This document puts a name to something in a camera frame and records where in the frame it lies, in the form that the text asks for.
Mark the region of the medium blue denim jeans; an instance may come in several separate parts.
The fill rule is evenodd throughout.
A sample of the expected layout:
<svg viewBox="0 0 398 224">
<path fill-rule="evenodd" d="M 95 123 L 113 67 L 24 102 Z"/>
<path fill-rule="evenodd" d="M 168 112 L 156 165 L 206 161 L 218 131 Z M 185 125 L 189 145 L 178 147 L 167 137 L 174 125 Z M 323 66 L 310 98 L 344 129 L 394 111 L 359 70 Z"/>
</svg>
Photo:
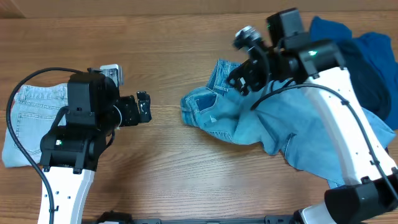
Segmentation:
<svg viewBox="0 0 398 224">
<path fill-rule="evenodd" d="M 251 106 L 265 94 L 282 88 L 273 82 L 247 96 L 226 79 L 239 64 L 219 59 L 206 86 L 192 90 L 180 102 L 185 124 L 233 144 L 259 143 L 269 155 L 283 153 L 289 165 L 344 185 L 338 155 L 318 111 L 299 89 L 288 90 Z"/>
</svg>

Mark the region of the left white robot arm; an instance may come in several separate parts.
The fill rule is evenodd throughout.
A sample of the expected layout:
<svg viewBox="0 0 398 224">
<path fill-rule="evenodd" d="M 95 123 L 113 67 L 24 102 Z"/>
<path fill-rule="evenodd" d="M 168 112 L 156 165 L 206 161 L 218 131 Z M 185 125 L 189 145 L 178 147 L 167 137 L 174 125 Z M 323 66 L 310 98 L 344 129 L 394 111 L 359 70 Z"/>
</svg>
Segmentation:
<svg viewBox="0 0 398 224">
<path fill-rule="evenodd" d="M 148 123 L 150 96 L 121 96 L 113 79 L 75 73 L 67 83 L 68 104 L 40 142 L 40 165 L 49 182 L 42 189 L 39 223 L 81 223 L 100 155 L 117 128 Z"/>
</svg>

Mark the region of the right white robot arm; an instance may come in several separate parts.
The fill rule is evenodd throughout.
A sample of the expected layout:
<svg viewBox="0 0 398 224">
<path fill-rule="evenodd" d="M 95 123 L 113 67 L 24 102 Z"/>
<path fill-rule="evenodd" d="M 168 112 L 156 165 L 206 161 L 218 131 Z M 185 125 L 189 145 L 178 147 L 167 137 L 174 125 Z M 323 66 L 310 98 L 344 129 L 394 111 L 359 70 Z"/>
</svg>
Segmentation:
<svg viewBox="0 0 398 224">
<path fill-rule="evenodd" d="M 322 203 L 266 223 L 362 223 L 397 208 L 397 165 L 381 146 L 354 93 L 338 46 L 312 41 L 296 8 L 267 18 L 272 44 L 247 26 L 234 46 L 249 55 L 227 79 L 247 95 L 272 80 L 292 79 L 318 110 L 339 157 L 344 185 L 327 190 Z"/>
</svg>

